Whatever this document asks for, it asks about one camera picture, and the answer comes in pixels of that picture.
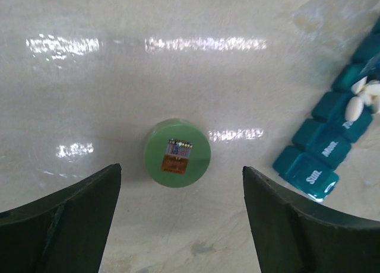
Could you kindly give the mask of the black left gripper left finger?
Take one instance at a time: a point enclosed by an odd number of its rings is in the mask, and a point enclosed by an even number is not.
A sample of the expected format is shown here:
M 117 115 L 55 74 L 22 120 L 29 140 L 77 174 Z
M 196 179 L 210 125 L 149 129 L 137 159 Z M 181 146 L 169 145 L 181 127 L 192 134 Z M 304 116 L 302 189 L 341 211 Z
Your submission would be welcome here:
M 1 272 L 98 272 L 121 188 L 112 164 L 1 213 Z

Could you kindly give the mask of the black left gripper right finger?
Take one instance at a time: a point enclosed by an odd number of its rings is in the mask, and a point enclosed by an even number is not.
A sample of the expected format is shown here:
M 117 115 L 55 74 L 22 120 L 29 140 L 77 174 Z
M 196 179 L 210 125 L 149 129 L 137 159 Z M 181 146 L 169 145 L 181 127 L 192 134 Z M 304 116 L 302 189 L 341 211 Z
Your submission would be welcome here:
M 379 222 L 311 201 L 253 167 L 242 170 L 262 272 L 379 272 Z

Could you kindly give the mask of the teal weekly pill organizer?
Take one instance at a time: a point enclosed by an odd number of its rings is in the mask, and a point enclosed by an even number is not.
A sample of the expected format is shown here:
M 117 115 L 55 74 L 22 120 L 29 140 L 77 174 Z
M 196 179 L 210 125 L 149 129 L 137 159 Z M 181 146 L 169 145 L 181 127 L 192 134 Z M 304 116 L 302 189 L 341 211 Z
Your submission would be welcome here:
M 374 113 L 365 107 L 355 122 L 344 118 L 358 80 L 379 80 L 379 23 L 363 39 L 288 145 L 276 158 L 273 169 L 311 200 L 322 202 L 339 181 L 336 168 L 347 158 L 354 143 L 368 130 Z

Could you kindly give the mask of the green bottle cap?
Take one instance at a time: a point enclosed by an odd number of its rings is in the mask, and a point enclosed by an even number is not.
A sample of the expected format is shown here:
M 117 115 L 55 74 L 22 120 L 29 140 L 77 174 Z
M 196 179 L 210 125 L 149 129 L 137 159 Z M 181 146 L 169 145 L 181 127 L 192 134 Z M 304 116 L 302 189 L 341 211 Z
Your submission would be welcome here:
M 168 188 L 184 188 L 198 181 L 211 160 L 208 137 L 193 123 L 172 118 L 149 132 L 144 146 L 148 175 Z

